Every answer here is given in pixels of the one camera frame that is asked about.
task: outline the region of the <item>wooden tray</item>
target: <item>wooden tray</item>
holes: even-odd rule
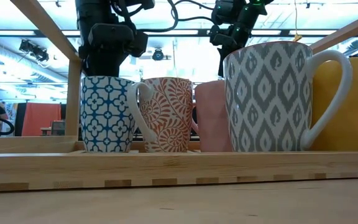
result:
[[[188,153],[137,153],[135,142],[90,154],[74,139],[0,138],[0,191],[358,178],[358,152],[200,153],[190,142]]]

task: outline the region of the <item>wooden table surface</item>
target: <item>wooden table surface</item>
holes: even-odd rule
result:
[[[358,179],[0,193],[0,224],[358,223]]]

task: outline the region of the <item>pink mug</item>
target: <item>pink mug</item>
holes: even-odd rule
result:
[[[224,80],[195,88],[197,123],[191,127],[200,137],[201,152],[232,152],[226,112]]]
[[[137,89],[139,107],[137,106]],[[128,107],[146,152],[186,152],[190,140],[193,84],[183,78],[149,78],[128,89]]]

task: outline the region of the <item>blue patterned mug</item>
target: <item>blue patterned mug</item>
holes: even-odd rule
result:
[[[129,152],[135,121],[127,89],[134,84],[116,77],[82,79],[81,127],[87,152]]]
[[[328,60],[341,64],[341,84],[310,128],[314,71]],[[223,66],[229,135],[237,152],[308,149],[343,103],[352,83],[352,65],[342,53],[326,50],[312,56],[311,48],[298,42],[245,47],[228,55]]]

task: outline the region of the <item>ceiling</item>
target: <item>ceiling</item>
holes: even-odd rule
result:
[[[62,30],[76,30],[76,9],[74,0],[59,0],[57,6],[55,0],[39,0],[44,9]],[[214,1],[198,1],[213,7]],[[267,16],[260,16],[255,29],[340,29],[358,19],[358,0],[319,0],[307,1],[296,0],[297,16],[294,0],[275,0],[266,9]],[[198,6],[181,3],[177,6],[179,17],[211,16],[211,11],[200,9]],[[157,0],[155,7],[148,11],[140,11],[132,17],[132,21],[138,29],[142,28],[166,28],[173,24],[170,15],[170,5],[166,1]],[[196,20],[179,22],[178,29],[209,29],[212,23],[209,21]],[[36,30],[28,20],[10,1],[0,0],[0,30]],[[300,42],[312,44],[321,37],[304,37]],[[50,60],[46,63],[37,63],[30,55],[23,54],[19,49],[22,39],[30,40],[33,44],[46,48]],[[334,46],[334,49],[345,52],[347,46],[358,39],[349,39],[344,43]],[[77,49],[81,44],[79,38],[69,38],[71,44]],[[268,42],[273,40],[292,40],[291,37],[253,37],[249,44]],[[164,55],[169,55],[171,60],[153,61],[149,56],[155,48],[161,48]],[[142,58],[130,58],[121,65],[120,76],[139,81],[143,78],[177,76],[190,78],[194,82],[207,82],[216,79],[219,54],[216,47],[209,43],[207,37],[150,37],[148,52]],[[40,77],[46,77],[45,82],[66,82],[68,74],[68,59],[46,38],[20,38],[0,37],[0,54],[8,57],[13,63],[11,66],[0,65],[0,82],[23,82],[29,77],[22,77],[17,72],[11,72],[14,67],[24,66],[21,70],[31,68]],[[0,90],[9,92],[17,90],[16,85],[2,83]],[[51,90],[54,98],[64,98],[65,85],[32,85],[22,86],[21,89],[34,88],[44,93],[45,88]]]

